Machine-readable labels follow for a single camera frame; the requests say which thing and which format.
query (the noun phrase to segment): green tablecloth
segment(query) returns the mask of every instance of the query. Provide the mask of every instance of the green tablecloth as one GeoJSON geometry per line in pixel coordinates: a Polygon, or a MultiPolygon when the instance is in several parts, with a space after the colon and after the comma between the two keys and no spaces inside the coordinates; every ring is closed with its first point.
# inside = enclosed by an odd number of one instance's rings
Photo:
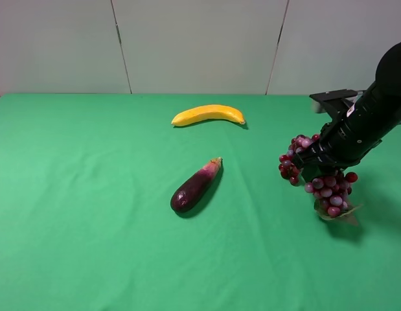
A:
{"type": "Polygon", "coordinates": [[[354,169],[352,227],[278,173],[327,120],[306,97],[2,97],[0,311],[401,310],[401,126],[354,169]],[[209,103],[248,130],[170,125],[209,103]],[[180,218],[171,195],[217,156],[215,192],[180,218]]]}

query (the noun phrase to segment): red grape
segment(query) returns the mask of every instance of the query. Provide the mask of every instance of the red grape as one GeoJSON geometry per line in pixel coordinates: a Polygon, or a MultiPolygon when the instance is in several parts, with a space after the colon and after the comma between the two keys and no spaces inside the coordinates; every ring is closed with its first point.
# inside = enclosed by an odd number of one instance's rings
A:
{"type": "Polygon", "coordinates": [[[285,160],[282,162],[282,165],[284,168],[288,168],[291,166],[291,161],[290,160],[285,160]]]}
{"type": "Polygon", "coordinates": [[[340,208],[336,207],[336,206],[330,206],[327,209],[327,213],[331,216],[331,217],[337,217],[341,214],[340,208]]]}
{"type": "Polygon", "coordinates": [[[286,155],[287,155],[290,159],[292,159],[294,153],[295,153],[295,152],[294,152],[293,150],[288,150],[287,153],[286,153],[286,155]]]}
{"type": "Polygon", "coordinates": [[[314,191],[314,197],[316,199],[322,199],[323,198],[323,196],[321,195],[321,193],[319,193],[319,191],[314,191]]]}
{"type": "Polygon", "coordinates": [[[303,140],[304,140],[304,139],[303,139],[302,137],[297,138],[297,141],[295,142],[295,144],[296,144],[297,146],[302,146],[303,140]]]}
{"type": "Polygon", "coordinates": [[[290,178],[290,175],[289,175],[288,171],[286,170],[286,168],[282,167],[279,171],[281,173],[282,178],[284,178],[284,179],[290,178]]]}
{"type": "Polygon", "coordinates": [[[298,176],[299,173],[301,173],[301,171],[295,165],[291,165],[291,167],[292,167],[292,175],[298,176]]]}
{"type": "Polygon", "coordinates": [[[324,198],[329,198],[332,195],[332,190],[331,190],[331,188],[324,187],[321,189],[320,194],[324,198]]]}
{"type": "Polygon", "coordinates": [[[354,172],[348,172],[347,175],[345,176],[345,180],[347,180],[349,183],[355,183],[358,179],[358,176],[354,172]]]}
{"type": "Polygon", "coordinates": [[[304,190],[307,193],[313,193],[314,192],[314,186],[312,185],[312,183],[306,183],[304,186],[304,190]]]}
{"type": "Polygon", "coordinates": [[[282,155],[279,156],[279,161],[280,162],[283,162],[285,160],[288,160],[288,156],[286,154],[282,154],[282,155]]]}
{"type": "Polygon", "coordinates": [[[343,204],[343,199],[341,198],[341,196],[332,196],[330,198],[330,203],[334,206],[340,206],[341,204],[343,204]]]}
{"type": "Polygon", "coordinates": [[[324,187],[324,181],[321,178],[314,178],[312,180],[312,185],[315,189],[321,189],[324,187]]]}
{"type": "Polygon", "coordinates": [[[343,198],[343,201],[347,201],[347,199],[349,198],[349,194],[347,193],[347,191],[344,191],[342,194],[340,194],[340,196],[343,198]]]}
{"type": "Polygon", "coordinates": [[[330,207],[330,202],[327,199],[320,199],[319,204],[324,210],[330,207]]]}
{"type": "Polygon", "coordinates": [[[337,181],[333,176],[326,176],[324,178],[324,183],[327,187],[334,187],[336,185],[337,181]]]}
{"type": "Polygon", "coordinates": [[[338,192],[338,190],[340,190],[339,185],[335,184],[334,186],[332,186],[332,192],[338,192]]]}
{"type": "Polygon", "coordinates": [[[303,148],[307,149],[312,144],[312,140],[306,138],[303,140],[303,142],[301,144],[302,144],[303,148]]]}
{"type": "Polygon", "coordinates": [[[291,185],[295,186],[295,185],[298,184],[298,182],[299,182],[299,179],[298,179],[297,176],[292,176],[292,177],[290,178],[290,183],[291,183],[291,185]]]}
{"type": "Polygon", "coordinates": [[[340,189],[346,190],[350,187],[350,183],[347,180],[343,180],[339,184],[340,189]]]}
{"type": "Polygon", "coordinates": [[[341,205],[341,208],[344,209],[344,210],[349,209],[349,205],[347,204],[346,201],[343,201],[343,204],[341,205]]]}

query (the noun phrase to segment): yellow banana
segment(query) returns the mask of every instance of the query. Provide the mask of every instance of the yellow banana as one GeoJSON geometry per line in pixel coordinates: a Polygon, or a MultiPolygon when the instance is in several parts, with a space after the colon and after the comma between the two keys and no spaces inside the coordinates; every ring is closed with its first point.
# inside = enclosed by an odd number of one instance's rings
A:
{"type": "Polygon", "coordinates": [[[196,122],[220,119],[245,124],[244,116],[239,110],[223,105],[206,105],[183,111],[172,121],[174,126],[186,126],[196,122]]]}

